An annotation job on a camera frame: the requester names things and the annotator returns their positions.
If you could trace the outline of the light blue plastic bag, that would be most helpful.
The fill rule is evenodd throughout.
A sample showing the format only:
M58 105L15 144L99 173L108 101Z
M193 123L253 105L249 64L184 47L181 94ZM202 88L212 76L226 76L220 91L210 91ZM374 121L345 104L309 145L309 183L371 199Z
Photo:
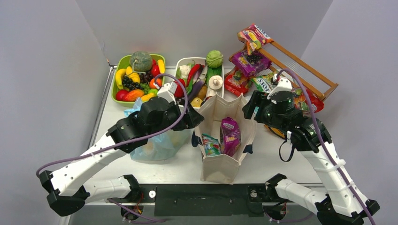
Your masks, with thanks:
M130 153L130 158L137 162L151 163L174 157L188 142L190 130L169 130L148 139L146 145L136 148Z

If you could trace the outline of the large purple snack bag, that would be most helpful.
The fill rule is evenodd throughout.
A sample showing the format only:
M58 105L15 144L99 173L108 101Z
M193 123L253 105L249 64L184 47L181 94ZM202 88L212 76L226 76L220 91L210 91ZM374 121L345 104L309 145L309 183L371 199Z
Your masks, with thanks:
M231 117L222 119L220 125L220 145L222 154L233 157L241 145L239 124Z

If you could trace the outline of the teal snack bag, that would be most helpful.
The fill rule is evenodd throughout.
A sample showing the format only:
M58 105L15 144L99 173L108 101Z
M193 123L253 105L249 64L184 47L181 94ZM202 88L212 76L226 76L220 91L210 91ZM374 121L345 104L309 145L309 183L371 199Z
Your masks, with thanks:
M221 147L218 139L210 135L203 134L202 143L205 151L205 156L210 157L221 154Z

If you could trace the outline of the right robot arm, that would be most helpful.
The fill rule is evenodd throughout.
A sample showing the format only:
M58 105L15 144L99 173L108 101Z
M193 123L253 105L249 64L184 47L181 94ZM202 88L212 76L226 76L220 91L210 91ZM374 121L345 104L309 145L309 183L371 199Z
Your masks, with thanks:
M285 142L310 163L325 188L316 191L279 173L265 183L269 200L294 202L315 214L323 225L361 225L364 218L380 209L379 203L362 194L349 176L324 124L294 106L292 92L268 94L256 90L243 113L246 119L281 131Z

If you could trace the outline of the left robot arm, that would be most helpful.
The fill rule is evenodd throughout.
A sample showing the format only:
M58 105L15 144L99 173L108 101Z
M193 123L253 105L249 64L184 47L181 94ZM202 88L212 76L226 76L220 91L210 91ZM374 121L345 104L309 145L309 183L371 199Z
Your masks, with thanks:
M59 216L71 215L87 203L112 199L133 202L141 196L137 179L123 175L111 180L93 177L113 161L147 144L148 140L168 130L182 131L198 126L204 117L191 105L180 109L175 102L151 98L138 111L120 119L88 154L76 157L56 170L42 171L39 180L48 192L47 202Z

